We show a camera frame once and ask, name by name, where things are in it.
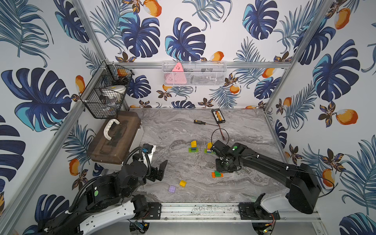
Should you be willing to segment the lime long base lego brick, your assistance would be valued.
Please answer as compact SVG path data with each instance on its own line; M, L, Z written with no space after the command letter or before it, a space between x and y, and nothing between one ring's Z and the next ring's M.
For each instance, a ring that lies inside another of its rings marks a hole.
M199 152L198 148L195 148L195 149L189 148L189 153L198 153L198 152Z

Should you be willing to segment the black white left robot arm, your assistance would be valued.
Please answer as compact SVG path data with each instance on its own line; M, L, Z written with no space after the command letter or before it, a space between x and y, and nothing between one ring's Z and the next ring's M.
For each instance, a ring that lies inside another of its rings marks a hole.
M144 144L132 150L120 171L97 176L85 183L71 203L43 199L47 209L37 216L37 235L89 235L122 219L144 219L150 208L144 195L134 192L147 181L161 181L168 161L152 167L153 146Z

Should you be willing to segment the purple square lego brick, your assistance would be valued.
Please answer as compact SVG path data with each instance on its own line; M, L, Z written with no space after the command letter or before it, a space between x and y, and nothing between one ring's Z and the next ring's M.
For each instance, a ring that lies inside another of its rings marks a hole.
M176 192L176 187L175 186L169 186L168 192L169 193L175 193Z

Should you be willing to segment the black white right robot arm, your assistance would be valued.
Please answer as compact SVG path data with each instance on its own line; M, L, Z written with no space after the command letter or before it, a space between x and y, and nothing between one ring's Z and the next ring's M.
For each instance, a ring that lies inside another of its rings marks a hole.
M309 165L280 162L240 143L228 146L216 141L211 151L218 157L215 163L220 173L233 173L248 167L285 186L283 190L272 194L260 194L255 202L240 203L242 220L279 219L278 211L286 209L295 209L304 214L314 212L321 186Z

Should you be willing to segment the green square lego brick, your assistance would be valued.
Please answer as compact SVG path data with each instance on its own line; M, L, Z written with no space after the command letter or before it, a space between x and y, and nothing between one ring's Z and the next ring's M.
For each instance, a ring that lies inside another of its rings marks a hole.
M214 172L214 177L215 177L215 178L221 178L221 177L223 177L223 174L220 173L220 172L218 172L218 171L215 171L215 172Z

